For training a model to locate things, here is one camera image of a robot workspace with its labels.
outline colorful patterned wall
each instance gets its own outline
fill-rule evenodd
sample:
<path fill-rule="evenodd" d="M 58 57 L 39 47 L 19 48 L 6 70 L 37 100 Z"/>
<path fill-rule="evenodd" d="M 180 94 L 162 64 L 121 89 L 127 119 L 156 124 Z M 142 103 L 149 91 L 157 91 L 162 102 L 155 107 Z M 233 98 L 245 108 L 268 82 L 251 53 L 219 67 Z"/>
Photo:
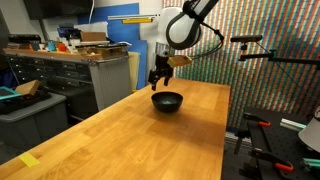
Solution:
<path fill-rule="evenodd" d="M 163 0 L 163 7 L 182 7 L 183 0 Z M 232 87 L 228 126 L 237 128 L 245 106 L 307 115 L 320 105 L 307 96 L 274 63 L 266 59 L 238 61 L 240 43 L 230 43 L 236 35 L 261 34 L 260 44 L 276 49 L 277 57 L 320 60 L 319 0 L 220 0 L 205 22 L 225 36 L 224 46 L 212 56 L 194 60 L 176 69 L 176 77 L 226 84 Z M 218 38 L 203 28 L 202 40 L 178 54 L 207 51 Z M 265 53 L 248 44 L 247 53 Z M 280 63 L 307 93 L 320 99 L 320 71 L 313 65 Z"/>

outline white wall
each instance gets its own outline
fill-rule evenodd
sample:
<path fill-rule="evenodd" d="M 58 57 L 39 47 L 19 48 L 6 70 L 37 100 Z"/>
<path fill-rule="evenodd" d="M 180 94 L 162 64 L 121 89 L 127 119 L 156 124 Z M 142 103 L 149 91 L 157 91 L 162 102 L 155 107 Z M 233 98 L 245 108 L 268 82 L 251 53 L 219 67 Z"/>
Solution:
<path fill-rule="evenodd" d="M 140 14 L 159 14 L 162 0 L 95 0 L 96 7 L 114 6 L 128 3 L 139 3 Z M 30 20 L 23 0 L 0 0 L 0 8 L 11 34 L 39 34 L 42 36 L 39 22 Z M 44 25 L 50 39 L 58 37 L 57 28 L 61 23 L 77 24 L 76 17 L 46 19 Z M 140 24 L 140 39 L 148 41 L 148 72 L 152 64 L 157 36 L 157 23 Z"/>

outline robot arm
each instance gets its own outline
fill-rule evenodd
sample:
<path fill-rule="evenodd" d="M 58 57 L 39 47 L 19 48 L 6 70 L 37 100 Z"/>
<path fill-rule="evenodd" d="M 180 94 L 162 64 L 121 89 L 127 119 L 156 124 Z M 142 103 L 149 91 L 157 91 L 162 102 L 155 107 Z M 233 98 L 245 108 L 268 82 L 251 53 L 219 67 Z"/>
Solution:
<path fill-rule="evenodd" d="M 218 1 L 191 0 L 186 1 L 182 9 L 168 7 L 162 10 L 155 53 L 156 69 L 150 71 L 148 78 L 153 90 L 156 90 L 156 84 L 162 77 L 165 77 L 164 85 L 168 85 L 173 75 L 173 68 L 167 63 L 169 56 L 174 55 L 175 49 L 190 48 L 200 40 L 200 25 Z"/>

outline gray floor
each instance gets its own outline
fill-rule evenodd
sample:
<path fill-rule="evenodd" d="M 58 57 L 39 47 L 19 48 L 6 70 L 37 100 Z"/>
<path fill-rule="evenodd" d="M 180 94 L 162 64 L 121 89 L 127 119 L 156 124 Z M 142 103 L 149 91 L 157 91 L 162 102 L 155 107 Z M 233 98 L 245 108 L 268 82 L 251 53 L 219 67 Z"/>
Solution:
<path fill-rule="evenodd" d="M 248 151 L 250 150 L 250 146 L 248 144 L 242 143 L 238 155 L 233 154 L 234 148 L 235 141 L 227 138 L 222 167 L 223 180 L 245 179 L 244 177 L 239 175 L 239 168 L 242 167 L 244 162 L 249 162 Z M 22 150 L 0 143 L 0 165 L 20 155 L 21 153 L 23 153 Z"/>

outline wooden table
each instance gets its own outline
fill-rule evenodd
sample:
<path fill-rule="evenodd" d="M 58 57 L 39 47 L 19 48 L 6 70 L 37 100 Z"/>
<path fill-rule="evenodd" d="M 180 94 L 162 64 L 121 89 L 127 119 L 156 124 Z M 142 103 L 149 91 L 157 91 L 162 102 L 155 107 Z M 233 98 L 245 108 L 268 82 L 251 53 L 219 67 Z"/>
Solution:
<path fill-rule="evenodd" d="M 29 150 L 40 164 L 0 166 L 0 179 L 221 179 L 230 87 L 162 79 L 157 91 L 183 95 L 179 111 L 156 111 L 147 86 Z"/>

